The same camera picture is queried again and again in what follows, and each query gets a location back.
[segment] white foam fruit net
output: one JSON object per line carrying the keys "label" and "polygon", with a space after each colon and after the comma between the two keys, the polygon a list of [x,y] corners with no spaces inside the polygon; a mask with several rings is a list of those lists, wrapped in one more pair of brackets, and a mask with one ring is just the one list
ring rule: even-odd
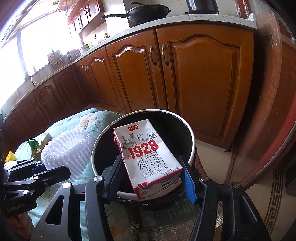
{"label": "white foam fruit net", "polygon": [[94,136],[84,130],[68,130],[53,138],[44,147],[41,160],[47,170],[66,166],[71,171],[69,180],[75,181],[85,169],[94,148]]}

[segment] white and red milk carton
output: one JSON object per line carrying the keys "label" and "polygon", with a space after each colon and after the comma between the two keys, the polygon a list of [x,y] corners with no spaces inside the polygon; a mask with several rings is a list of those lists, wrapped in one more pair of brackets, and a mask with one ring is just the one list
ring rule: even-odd
{"label": "white and red milk carton", "polygon": [[139,199],[178,182],[183,168],[149,120],[114,128],[113,133]]}

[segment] red brand logo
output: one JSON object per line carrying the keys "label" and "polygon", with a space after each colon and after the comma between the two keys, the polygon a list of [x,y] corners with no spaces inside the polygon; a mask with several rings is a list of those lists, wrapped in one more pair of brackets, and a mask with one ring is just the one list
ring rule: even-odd
{"label": "red brand logo", "polygon": [[128,131],[133,131],[135,129],[139,129],[138,125],[128,127]]}

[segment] white rim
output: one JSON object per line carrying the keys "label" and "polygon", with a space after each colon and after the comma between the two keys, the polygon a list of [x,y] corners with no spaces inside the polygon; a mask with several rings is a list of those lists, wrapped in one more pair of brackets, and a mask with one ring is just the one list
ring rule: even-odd
{"label": "white rim", "polygon": [[[131,113],[128,113],[126,115],[123,115],[122,117],[119,117],[118,119],[116,119],[115,121],[113,121],[111,124],[109,124],[102,132],[101,134],[98,136],[95,144],[94,144],[94,149],[91,153],[91,166],[92,166],[92,169],[93,169],[93,172],[96,176],[98,176],[98,172],[96,171],[95,169],[95,166],[94,166],[94,152],[95,152],[95,149],[96,149],[96,146],[100,140],[100,138],[102,137],[102,135],[110,128],[110,126],[112,126],[113,124],[115,124],[116,122],[120,121],[121,119],[123,119],[124,117],[128,116],[128,115],[132,115],[132,114],[135,114],[135,113],[139,113],[139,112],[146,112],[146,111],[158,111],[158,112],[165,112],[165,113],[168,113],[168,114],[171,114],[171,115],[174,115],[176,117],[178,117],[178,119],[180,119],[181,121],[183,121],[185,123],[185,125],[187,126],[187,128],[189,129],[190,133],[191,133],[191,138],[192,138],[192,150],[191,150],[191,155],[190,155],[190,158],[188,160],[188,163],[189,165],[192,165],[193,163],[193,157],[194,157],[194,149],[195,149],[195,138],[194,138],[194,133],[193,133],[193,130],[191,128],[191,126],[187,123],[186,120],[184,120],[182,117],[180,117],[179,115],[173,113],[173,112],[170,112],[170,111],[167,111],[167,110],[159,110],[159,109],[146,109],[146,110],[138,110],[138,111],[134,111],[134,112],[131,112]],[[137,195],[135,193],[126,193],[126,192],[121,192],[121,191],[118,191],[117,192],[117,195],[122,197],[122,198],[126,198],[126,199],[130,199],[130,200],[135,200],[135,201],[145,201],[145,200],[150,200],[150,199],[154,199],[154,198],[150,198],[147,197],[147,198],[143,198],[143,199],[138,199]]]}

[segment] hand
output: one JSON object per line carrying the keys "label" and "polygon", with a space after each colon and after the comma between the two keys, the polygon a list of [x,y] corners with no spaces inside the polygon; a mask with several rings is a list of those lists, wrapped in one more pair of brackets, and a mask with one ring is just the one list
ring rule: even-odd
{"label": "hand", "polygon": [[7,218],[8,223],[20,237],[29,240],[34,232],[34,225],[28,212],[17,215],[16,217]]}

